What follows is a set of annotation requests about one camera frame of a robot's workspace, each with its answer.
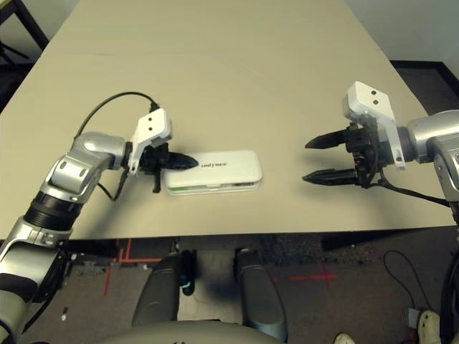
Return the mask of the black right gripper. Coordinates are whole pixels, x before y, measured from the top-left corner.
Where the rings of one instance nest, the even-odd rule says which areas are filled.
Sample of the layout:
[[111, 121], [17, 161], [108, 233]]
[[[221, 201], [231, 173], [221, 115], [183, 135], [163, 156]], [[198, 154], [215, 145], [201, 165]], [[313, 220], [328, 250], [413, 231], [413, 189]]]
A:
[[305, 182], [316, 185], [356, 185], [362, 188], [380, 186], [388, 188], [383, 168], [379, 165], [379, 136], [375, 121], [363, 124], [350, 122], [346, 130], [319, 135], [308, 143], [306, 149], [328, 149], [346, 145], [354, 159], [354, 169], [326, 169], [303, 176]]

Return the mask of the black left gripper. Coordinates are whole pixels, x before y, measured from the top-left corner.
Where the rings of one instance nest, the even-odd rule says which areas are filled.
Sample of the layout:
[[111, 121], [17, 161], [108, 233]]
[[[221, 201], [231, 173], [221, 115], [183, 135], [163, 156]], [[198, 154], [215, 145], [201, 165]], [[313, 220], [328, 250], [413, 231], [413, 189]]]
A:
[[141, 172], [154, 177], [153, 192], [161, 192], [161, 172], [164, 169], [185, 171], [198, 166], [199, 162], [183, 153], [169, 152], [169, 144], [147, 146], [141, 156]]

